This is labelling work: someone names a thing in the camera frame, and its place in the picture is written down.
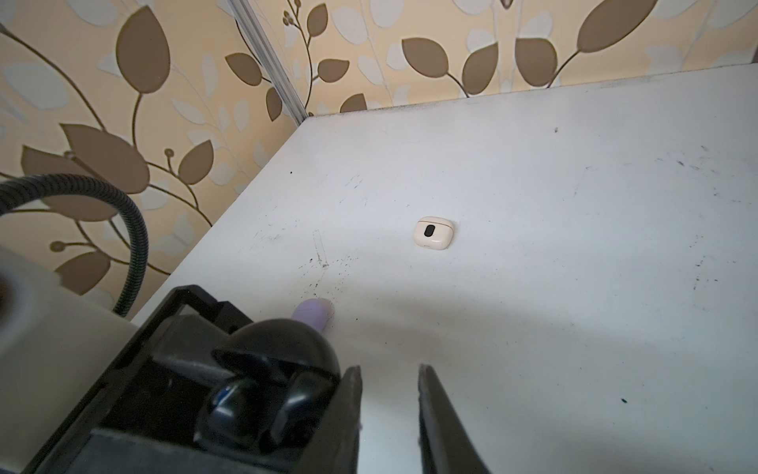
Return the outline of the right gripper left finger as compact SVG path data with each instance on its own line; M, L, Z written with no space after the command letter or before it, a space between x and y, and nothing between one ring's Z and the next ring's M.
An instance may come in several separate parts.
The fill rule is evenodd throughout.
M349 367L293 474L357 473L362 389L360 367Z

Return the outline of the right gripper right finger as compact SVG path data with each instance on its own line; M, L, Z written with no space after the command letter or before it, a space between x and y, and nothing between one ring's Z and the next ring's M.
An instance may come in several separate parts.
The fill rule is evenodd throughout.
M418 371L418 404L422 472L490 473L431 365Z

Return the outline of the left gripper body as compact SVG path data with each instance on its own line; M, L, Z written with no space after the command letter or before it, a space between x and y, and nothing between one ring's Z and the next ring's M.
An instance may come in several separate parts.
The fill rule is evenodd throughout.
M171 290L25 467L27 473L289 473L295 450L215 453L195 442L211 352L251 319L199 286Z

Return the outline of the black round charging case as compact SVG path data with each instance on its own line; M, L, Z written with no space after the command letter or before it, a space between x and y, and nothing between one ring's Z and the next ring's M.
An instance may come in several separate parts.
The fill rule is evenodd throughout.
M211 357L232 375L206 397L195 442L240 457L304 448L341 381L325 336L292 319L245 326Z

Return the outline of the purple round charging case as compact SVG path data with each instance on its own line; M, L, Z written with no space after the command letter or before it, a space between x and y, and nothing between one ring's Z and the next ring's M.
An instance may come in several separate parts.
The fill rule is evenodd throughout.
M333 303L325 298L310 298L296 306L291 319L324 333L334 315Z

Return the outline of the cream earbud charging case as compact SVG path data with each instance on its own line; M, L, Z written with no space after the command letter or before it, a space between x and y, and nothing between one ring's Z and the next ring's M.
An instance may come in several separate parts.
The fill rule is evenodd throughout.
M455 236L455 225L441 217L426 216L421 218L414 229L413 240L416 245L432 250L447 249Z

